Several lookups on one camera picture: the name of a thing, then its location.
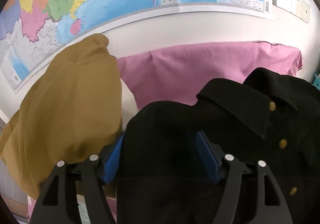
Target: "blue gripper pad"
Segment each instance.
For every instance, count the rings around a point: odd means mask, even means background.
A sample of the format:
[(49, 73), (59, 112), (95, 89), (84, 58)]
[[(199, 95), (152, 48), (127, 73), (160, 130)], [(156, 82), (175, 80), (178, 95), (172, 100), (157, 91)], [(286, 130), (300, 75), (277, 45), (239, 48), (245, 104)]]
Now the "blue gripper pad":
[(217, 185), (221, 180), (219, 162), (210, 149), (209, 141), (204, 133), (198, 132), (196, 134), (196, 148), (209, 179)]
[(105, 184), (108, 184), (110, 181), (112, 181), (115, 178), (116, 173), (119, 169), (120, 152), (121, 152), (123, 137), (124, 137), (124, 133), (121, 135), (121, 137), (117, 141), (107, 162), (104, 165), (104, 174), (102, 177), (102, 181)]

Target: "gray floor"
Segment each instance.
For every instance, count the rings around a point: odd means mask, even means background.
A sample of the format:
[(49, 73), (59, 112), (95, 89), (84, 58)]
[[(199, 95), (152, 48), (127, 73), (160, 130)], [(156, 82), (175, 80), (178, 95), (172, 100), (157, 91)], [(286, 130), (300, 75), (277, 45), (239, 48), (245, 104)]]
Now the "gray floor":
[[(0, 135), (2, 132), (2, 128), (4, 128), (5, 124), (0, 119)], [(0, 193), (4, 196), (20, 202), (24, 205), (28, 205), (27, 195), (19, 188), (19, 186), (15, 183), (15, 181), (10, 177), (7, 166), (0, 159)]]

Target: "silver screw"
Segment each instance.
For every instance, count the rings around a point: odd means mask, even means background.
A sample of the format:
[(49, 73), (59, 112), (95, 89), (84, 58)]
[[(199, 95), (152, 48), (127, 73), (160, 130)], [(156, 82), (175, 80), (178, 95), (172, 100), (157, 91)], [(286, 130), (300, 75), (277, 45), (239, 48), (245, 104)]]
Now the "silver screw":
[(89, 157), (89, 159), (90, 159), (91, 161), (95, 161), (95, 160), (97, 160), (98, 158), (99, 158), (98, 155), (91, 155), (91, 156)]
[(60, 160), (59, 162), (57, 162), (57, 166), (58, 166), (58, 167), (64, 166), (64, 161), (63, 161), (63, 160)]
[(258, 165), (260, 165), (261, 167), (265, 167), (267, 164), (266, 164), (265, 161), (260, 160), (260, 161), (258, 162)]
[(229, 154), (225, 155), (224, 158), (226, 158), (226, 160), (228, 161), (232, 161), (234, 159), (233, 155), (229, 155)]

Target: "clothing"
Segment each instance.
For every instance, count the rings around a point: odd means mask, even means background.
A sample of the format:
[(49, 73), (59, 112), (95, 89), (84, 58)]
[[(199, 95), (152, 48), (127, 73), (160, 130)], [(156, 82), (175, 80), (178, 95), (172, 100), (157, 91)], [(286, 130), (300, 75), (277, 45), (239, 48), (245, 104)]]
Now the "clothing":
[(151, 103), (128, 123), (117, 181), (118, 223), (212, 221), (223, 186), (205, 180), (193, 144), (200, 130), (243, 162), (264, 160), (293, 223), (309, 224), (307, 217), (319, 223), (319, 91), (303, 79), (257, 68), (243, 84), (212, 79), (197, 98), (194, 106)]
[(174, 46), (117, 59), (121, 78), (138, 109), (154, 101), (196, 103), (211, 79), (243, 83), (257, 67), (295, 76), (302, 68), (299, 49), (267, 42), (224, 42)]
[(77, 163), (121, 132), (121, 82), (109, 41), (91, 35), (61, 51), (0, 137), (10, 175), (33, 199), (59, 160)]

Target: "coat collar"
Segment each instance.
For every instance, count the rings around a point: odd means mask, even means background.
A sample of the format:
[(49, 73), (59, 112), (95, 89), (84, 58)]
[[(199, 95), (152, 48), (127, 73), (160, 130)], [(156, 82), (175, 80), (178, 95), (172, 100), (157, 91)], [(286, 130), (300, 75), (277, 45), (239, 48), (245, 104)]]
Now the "coat collar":
[(197, 98), (215, 103), (263, 139), (271, 113), (269, 103), (273, 98), (279, 98), (296, 109), (286, 80), (263, 68), (253, 71), (243, 84), (228, 79), (212, 79)]

